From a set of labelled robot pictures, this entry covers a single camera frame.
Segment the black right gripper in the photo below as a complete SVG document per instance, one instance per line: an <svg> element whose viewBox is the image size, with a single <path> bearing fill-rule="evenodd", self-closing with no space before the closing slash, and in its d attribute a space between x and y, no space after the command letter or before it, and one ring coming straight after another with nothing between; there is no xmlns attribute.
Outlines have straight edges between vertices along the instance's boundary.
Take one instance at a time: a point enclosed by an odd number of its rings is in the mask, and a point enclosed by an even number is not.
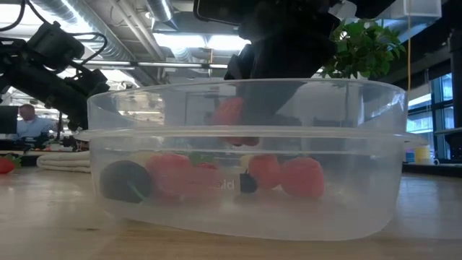
<svg viewBox="0 0 462 260"><path fill-rule="evenodd" d="M339 18L329 8L329 3L240 4L240 37L251 44L232 55L225 78L250 78L252 72L253 81L240 91L241 125L273 125L276 113L292 99L302 80L333 57L336 47L330 37ZM256 57L253 50L253 46L295 43L306 47L258 48Z"/></svg>

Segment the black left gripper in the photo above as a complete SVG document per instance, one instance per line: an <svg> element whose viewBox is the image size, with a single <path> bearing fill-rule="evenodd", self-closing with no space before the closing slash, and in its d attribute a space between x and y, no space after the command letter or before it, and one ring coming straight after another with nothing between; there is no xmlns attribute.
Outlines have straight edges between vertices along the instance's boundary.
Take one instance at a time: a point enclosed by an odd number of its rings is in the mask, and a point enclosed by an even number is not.
<svg viewBox="0 0 462 260"><path fill-rule="evenodd" d="M72 129L87 129L87 96L80 90L77 81L67 78L48 78L38 81L39 99L46 107L65 113Z"/></svg>

